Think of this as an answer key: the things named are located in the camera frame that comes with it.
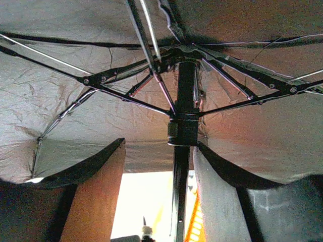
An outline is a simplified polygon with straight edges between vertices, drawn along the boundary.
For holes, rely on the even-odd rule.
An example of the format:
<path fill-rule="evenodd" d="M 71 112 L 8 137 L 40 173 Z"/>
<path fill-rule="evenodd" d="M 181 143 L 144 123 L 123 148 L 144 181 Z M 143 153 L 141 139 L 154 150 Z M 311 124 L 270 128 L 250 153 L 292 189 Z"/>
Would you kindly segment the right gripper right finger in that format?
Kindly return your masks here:
<path fill-rule="evenodd" d="M 220 157 L 193 153 L 207 241 L 322 241 L 322 176 L 282 184 Z"/>

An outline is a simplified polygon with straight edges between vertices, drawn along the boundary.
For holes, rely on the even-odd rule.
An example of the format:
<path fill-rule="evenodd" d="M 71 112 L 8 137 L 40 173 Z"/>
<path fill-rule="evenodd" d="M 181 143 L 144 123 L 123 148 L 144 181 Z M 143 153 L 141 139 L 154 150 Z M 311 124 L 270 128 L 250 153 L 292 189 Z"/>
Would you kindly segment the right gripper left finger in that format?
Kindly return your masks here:
<path fill-rule="evenodd" d="M 124 150 L 118 138 L 93 156 L 39 183 L 1 180 L 1 241 L 60 241 L 76 191 Z"/>

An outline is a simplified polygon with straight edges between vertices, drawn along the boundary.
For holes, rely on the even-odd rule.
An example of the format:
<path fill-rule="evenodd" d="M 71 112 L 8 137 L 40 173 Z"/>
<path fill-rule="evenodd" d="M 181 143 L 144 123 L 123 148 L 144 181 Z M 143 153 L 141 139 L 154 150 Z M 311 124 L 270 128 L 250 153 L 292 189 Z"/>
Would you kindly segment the lavender folding umbrella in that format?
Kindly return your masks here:
<path fill-rule="evenodd" d="M 129 194 L 171 205 L 184 241 L 188 174 L 203 143 L 287 184 L 322 176 L 322 1 L 1 1 L 1 180 L 39 183 L 118 138 L 124 150 L 78 187 L 60 241 L 113 241 Z"/>

